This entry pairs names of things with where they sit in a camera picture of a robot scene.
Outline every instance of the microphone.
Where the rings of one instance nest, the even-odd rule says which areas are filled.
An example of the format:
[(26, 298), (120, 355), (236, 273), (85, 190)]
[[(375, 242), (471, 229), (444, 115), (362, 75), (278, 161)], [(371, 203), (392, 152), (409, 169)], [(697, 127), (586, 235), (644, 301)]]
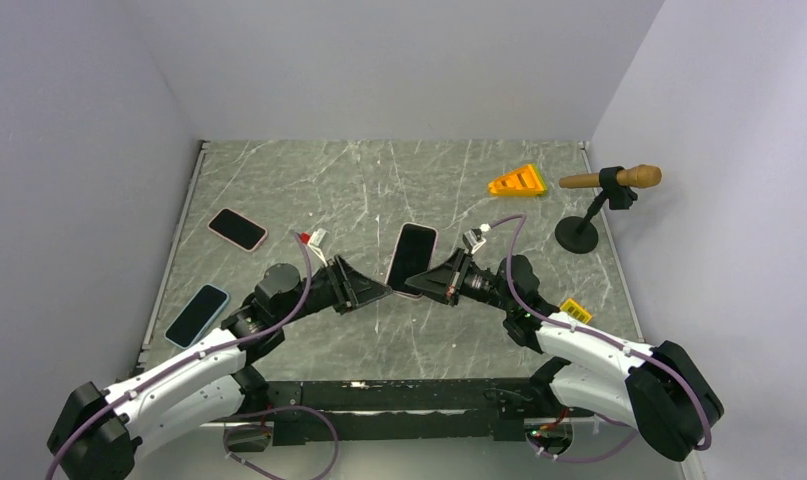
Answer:
[[(659, 185), (662, 181), (662, 169), (656, 165), (639, 165), (615, 174), (618, 185), (622, 187), (648, 188)], [(594, 188), (600, 186), (599, 173), (584, 173), (559, 179), (562, 188)]]

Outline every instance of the black phone screen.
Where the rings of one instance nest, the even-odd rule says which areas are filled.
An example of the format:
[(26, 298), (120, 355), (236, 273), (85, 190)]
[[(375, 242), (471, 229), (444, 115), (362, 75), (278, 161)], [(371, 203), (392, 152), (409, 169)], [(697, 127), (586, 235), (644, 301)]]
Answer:
[(386, 283), (396, 292), (420, 295), (421, 292), (406, 285), (406, 279), (429, 269), (438, 232), (412, 223), (403, 224), (394, 258), (388, 270)]
[(252, 250), (268, 234), (267, 230), (228, 208), (209, 222), (209, 228), (244, 250)]
[(211, 285), (203, 287), (168, 327), (165, 338), (188, 348), (229, 301), (229, 295)]

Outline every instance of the pink smartphone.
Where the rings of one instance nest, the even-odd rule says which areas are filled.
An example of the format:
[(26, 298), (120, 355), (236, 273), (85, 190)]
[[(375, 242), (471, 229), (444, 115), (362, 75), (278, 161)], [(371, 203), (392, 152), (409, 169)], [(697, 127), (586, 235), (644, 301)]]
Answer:
[(418, 298), (421, 292), (406, 285), (406, 279), (429, 270), (438, 243), (438, 231), (415, 223), (404, 223), (391, 256), (385, 283), (400, 295)]
[(209, 230), (248, 252), (258, 248), (268, 238), (268, 231), (264, 227), (228, 208), (224, 208), (215, 215), (215, 218), (209, 222)]

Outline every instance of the marble tabletop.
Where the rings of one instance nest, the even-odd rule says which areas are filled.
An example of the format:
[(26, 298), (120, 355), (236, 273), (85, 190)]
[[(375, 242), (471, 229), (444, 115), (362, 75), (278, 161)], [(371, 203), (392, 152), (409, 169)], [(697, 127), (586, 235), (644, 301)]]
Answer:
[[(638, 339), (606, 236), (588, 255), (569, 253), (553, 238), (559, 219), (582, 215), (593, 198), (590, 189), (555, 185), (562, 176), (587, 171), (577, 142), (229, 141), (204, 149), (150, 339), (148, 368), (179, 352), (164, 331), (203, 284), (229, 292), (221, 320), (269, 266), (287, 262), (302, 269), (291, 229), (326, 229), (328, 257), (340, 254), (383, 280), (404, 222), (438, 229), (437, 265), (461, 245), (465, 230), (518, 212), (529, 218), (515, 253), (530, 259), (544, 298), (558, 305), (573, 297), (594, 314), (592, 325)], [(544, 176), (545, 196), (489, 195), (488, 182), (527, 163)], [(269, 230), (258, 250), (243, 252), (206, 228), (225, 207)], [(604, 231), (599, 216), (594, 224)], [(497, 267), (512, 229), (507, 224), (489, 233), (478, 265)], [(319, 261), (312, 260), (317, 268)], [(345, 316), (328, 309), (287, 326), (286, 341), (256, 367), (268, 380), (529, 376), (546, 358), (517, 347), (502, 320), (501, 311), (473, 301), (449, 307), (392, 295)]]

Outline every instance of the blue smartphone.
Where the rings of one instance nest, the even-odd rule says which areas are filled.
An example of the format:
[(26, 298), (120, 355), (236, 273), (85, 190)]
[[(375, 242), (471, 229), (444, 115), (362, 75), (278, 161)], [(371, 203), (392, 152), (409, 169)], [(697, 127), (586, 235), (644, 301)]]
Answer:
[(213, 285), (203, 285), (165, 330), (168, 342), (188, 348), (206, 332), (229, 303), (229, 294)]

